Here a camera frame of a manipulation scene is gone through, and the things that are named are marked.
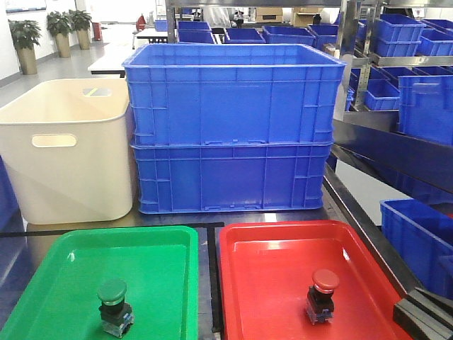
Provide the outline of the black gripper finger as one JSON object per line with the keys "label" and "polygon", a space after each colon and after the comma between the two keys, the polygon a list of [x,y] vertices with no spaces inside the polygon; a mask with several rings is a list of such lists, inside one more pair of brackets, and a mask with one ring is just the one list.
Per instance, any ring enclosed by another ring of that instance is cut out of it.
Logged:
{"label": "black gripper finger", "polygon": [[452,300],[415,288],[394,305],[393,319],[413,339],[452,339]]}

